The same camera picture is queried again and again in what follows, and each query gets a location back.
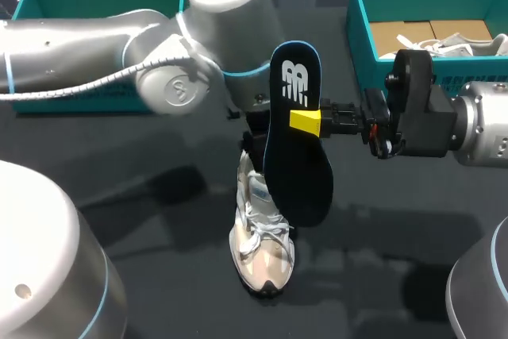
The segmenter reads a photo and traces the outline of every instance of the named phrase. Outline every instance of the black insole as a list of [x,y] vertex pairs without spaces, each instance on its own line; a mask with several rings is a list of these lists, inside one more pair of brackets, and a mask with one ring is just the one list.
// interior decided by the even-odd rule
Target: black insole
[[321,63],[303,41],[289,41],[270,64],[270,130],[264,153],[268,190],[292,226],[314,226],[329,212],[333,173],[321,141],[289,126],[291,110],[318,110]]

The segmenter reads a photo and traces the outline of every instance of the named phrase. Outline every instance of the shoe upper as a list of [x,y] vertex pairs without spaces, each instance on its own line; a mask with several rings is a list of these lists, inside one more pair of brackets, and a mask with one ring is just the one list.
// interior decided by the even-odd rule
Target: shoe upper
[[238,168],[237,215],[232,252],[244,281],[260,291],[269,281],[282,289],[291,276],[294,253],[290,226],[254,171],[246,152]]

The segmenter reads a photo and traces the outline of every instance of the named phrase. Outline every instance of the shoelace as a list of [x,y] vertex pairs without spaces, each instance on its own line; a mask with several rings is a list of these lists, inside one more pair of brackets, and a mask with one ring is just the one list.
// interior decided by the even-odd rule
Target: shoelace
[[262,214],[252,209],[250,202],[245,203],[245,218],[247,224],[250,225],[252,236],[240,246],[240,254],[242,256],[248,256],[260,247],[261,241],[264,238],[271,238],[284,248],[290,263],[292,263],[291,250],[280,237],[289,231],[289,224],[283,221],[284,217],[281,214],[275,214],[273,216],[263,215],[263,218],[267,219],[266,223],[258,220],[258,217],[261,215]]
[[453,45],[451,47],[443,47],[443,45],[440,43],[439,40],[425,40],[420,43],[412,43],[408,38],[404,37],[403,35],[398,35],[397,40],[400,41],[400,43],[408,49],[413,49],[417,51],[426,50],[430,52],[430,54],[433,56],[445,56],[446,53],[461,48],[465,48],[471,56],[474,56],[473,50],[471,49],[471,45],[469,44],[458,44]]

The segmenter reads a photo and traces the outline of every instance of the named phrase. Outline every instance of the sneaker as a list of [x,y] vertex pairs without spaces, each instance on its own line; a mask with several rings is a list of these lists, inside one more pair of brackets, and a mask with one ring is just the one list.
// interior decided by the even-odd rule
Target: sneaker
[[[506,56],[508,55],[508,36],[499,34],[493,40],[469,40],[455,33],[444,40],[426,40],[414,44],[403,35],[398,35],[407,49],[426,50],[434,57],[472,57],[472,56]],[[394,59],[397,52],[387,53],[380,59]]]
[[243,151],[238,166],[237,213],[229,247],[243,283],[262,295],[278,294],[291,277],[290,226],[273,203],[264,177]]

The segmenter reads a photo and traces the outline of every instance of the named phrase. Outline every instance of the teal box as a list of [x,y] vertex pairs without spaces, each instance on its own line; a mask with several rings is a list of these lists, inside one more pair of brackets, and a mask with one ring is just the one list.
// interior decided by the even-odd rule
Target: teal box
[[[138,9],[174,17],[184,0],[20,0],[13,19],[108,17]],[[14,102],[19,113],[146,113],[132,82],[115,83],[76,96]]]
[[[484,20],[491,36],[508,32],[508,0],[349,0],[346,33],[360,89],[384,89],[393,60],[380,60],[369,22]],[[508,79],[508,57],[433,58],[436,83],[452,97],[466,82]]]

